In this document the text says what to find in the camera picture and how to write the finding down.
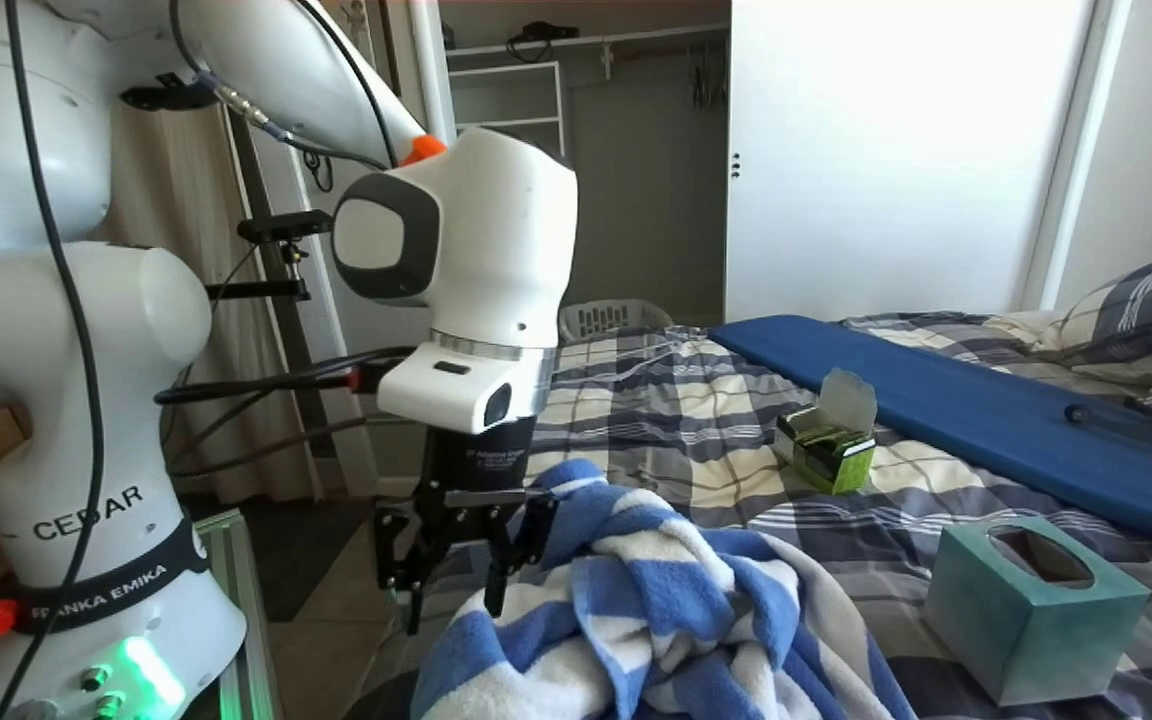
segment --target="teal tissue box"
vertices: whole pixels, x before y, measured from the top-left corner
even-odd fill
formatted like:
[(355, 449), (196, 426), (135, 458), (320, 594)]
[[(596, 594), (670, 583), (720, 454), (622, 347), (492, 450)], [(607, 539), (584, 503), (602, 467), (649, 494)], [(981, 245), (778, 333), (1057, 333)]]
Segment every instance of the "teal tissue box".
[(1149, 587), (1042, 516), (945, 526), (928, 629), (1000, 709), (1099, 696)]

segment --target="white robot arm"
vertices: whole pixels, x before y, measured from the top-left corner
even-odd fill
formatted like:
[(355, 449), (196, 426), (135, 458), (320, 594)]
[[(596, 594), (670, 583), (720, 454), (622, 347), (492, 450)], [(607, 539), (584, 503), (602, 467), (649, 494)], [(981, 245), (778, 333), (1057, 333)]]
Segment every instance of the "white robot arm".
[[(76, 322), (42, 240), (0, 5), (0, 399), (20, 399), (37, 426), (0, 467), (0, 542), (28, 587), (25, 614), (0, 630), (0, 698), (15, 682), (10, 709), (20, 714), (179, 714), (240, 646), (245, 614), (204, 568), (156, 443), (154, 392), (211, 326), (204, 286), (168, 253), (84, 235), (107, 213), (118, 97), (204, 71), (292, 145), (361, 158), (419, 148), (418, 162), (378, 171), (341, 200), (335, 260), (363, 294), (432, 304), (432, 337), (384, 374), (380, 409), (451, 435), (526, 424), (544, 395), (577, 179), (492, 131), (432, 154), (419, 125), (307, 0), (15, 6), (42, 177), (98, 337), (107, 450), (92, 498)], [(79, 535), (92, 552), (63, 583)]]

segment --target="bedsheet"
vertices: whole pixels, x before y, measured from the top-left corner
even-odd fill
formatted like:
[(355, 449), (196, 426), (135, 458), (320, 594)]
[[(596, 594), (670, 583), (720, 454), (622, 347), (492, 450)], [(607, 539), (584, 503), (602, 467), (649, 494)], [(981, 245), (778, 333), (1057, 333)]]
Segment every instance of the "bedsheet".
[[(981, 316), (867, 316), (876, 337), (968, 362), (1054, 381), (1080, 392), (1126, 392), (1049, 362), (1026, 333)], [(772, 421), (811, 403), (811, 392), (733, 357), (704, 333), (649, 333), (572, 344), (537, 421), (529, 473), (592, 458), (618, 484), (652, 487), (698, 522), (753, 522), (815, 554), (874, 624), (876, 642), (921, 714), (1152, 714), (1152, 608), (1104, 698), (995, 712), (921, 624), (938, 535), (954, 518), (1044, 511), (1152, 587), (1152, 539), (1071, 511), (932, 443), (882, 426), (863, 494), (815, 494), (772, 450)], [(430, 587), (425, 630), (378, 651), (361, 714), (402, 714), (418, 669), (448, 614), (482, 587), (471, 549), (462, 549)]]

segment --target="blue mattress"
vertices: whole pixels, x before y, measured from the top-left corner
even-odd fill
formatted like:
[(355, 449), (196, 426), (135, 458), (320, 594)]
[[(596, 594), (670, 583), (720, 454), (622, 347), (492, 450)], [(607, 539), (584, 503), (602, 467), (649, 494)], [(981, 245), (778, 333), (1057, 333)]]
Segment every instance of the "blue mattress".
[(848, 368), (876, 386), (890, 426), (1152, 535), (1145, 414), (805, 316), (723, 322), (714, 338), (809, 386)]

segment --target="blue and white towel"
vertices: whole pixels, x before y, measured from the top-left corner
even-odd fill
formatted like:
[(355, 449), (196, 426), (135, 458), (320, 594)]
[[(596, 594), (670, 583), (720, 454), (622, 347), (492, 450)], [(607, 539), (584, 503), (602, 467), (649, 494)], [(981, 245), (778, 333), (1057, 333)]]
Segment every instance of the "blue and white towel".
[(544, 561), (502, 614), (475, 590), (412, 714), (911, 714), (858, 602), (801, 549), (698, 526), (567, 458)]

